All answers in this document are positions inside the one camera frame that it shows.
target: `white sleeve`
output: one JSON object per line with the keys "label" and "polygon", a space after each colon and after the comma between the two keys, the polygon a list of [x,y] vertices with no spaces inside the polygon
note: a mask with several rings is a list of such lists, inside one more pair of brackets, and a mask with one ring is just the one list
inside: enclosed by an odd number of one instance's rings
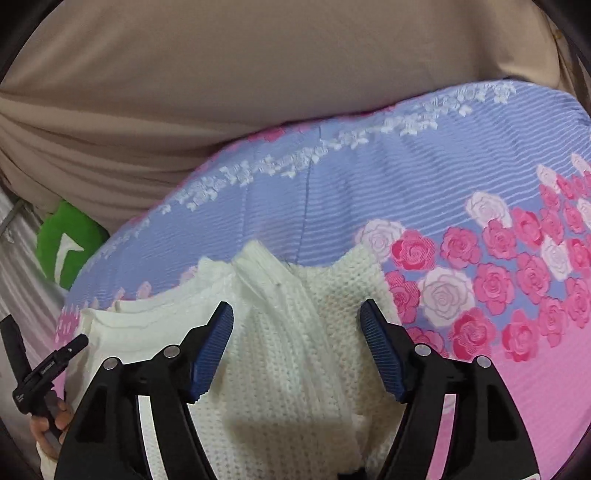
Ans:
{"label": "white sleeve", "polygon": [[41,447],[38,443],[37,452],[41,458],[41,476],[43,477],[43,480],[53,480],[54,476],[56,475],[57,461],[48,457],[46,453],[41,450]]}

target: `floral bedsheet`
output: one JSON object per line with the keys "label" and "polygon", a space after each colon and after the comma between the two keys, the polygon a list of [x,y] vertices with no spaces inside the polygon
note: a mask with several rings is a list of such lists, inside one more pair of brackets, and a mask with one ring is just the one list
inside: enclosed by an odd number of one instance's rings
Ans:
{"label": "floral bedsheet", "polygon": [[[88,262],[56,343],[79,309],[172,288],[253,238],[302,265],[362,243],[416,342],[491,356],[550,479],[591,421],[590,126],[571,96],[500,81],[239,141]],[[450,400],[432,479],[452,419]]]}

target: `human hand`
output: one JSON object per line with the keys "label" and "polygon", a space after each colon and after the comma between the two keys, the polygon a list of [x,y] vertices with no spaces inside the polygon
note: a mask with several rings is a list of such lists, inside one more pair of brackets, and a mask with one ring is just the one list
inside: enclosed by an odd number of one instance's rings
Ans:
{"label": "human hand", "polygon": [[[74,417],[74,413],[63,400],[58,400],[57,406],[60,409],[60,412],[56,417],[56,427],[62,431],[62,434],[60,435],[60,444],[63,445],[66,433],[72,422],[72,418]],[[57,451],[45,437],[45,433],[49,431],[49,420],[44,417],[31,416],[29,426],[31,428],[31,433],[39,444],[39,447],[41,447],[41,450],[43,450],[48,457],[57,460]]]}

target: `white sweater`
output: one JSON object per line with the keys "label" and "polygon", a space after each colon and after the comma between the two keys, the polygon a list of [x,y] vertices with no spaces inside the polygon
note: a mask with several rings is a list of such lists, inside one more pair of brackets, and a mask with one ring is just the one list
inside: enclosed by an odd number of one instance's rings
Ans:
{"label": "white sweater", "polygon": [[[232,336],[210,391],[189,407],[217,478],[335,480],[363,465],[375,476],[404,409],[384,391],[359,329],[367,298],[398,323],[379,264],[363,247],[326,268],[282,264],[256,242],[230,264],[204,258],[174,290],[119,301],[111,312],[82,311],[89,346],[69,371],[73,405],[105,358],[152,358],[226,301]],[[167,479],[150,399],[139,406],[152,477]]]}

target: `green pillow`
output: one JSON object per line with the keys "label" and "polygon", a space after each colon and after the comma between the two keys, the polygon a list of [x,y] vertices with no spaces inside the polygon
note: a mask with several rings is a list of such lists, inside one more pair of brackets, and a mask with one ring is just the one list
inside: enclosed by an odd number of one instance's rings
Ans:
{"label": "green pillow", "polygon": [[47,278],[69,290],[78,272],[108,238],[98,223],[62,200],[39,230],[37,259]]}

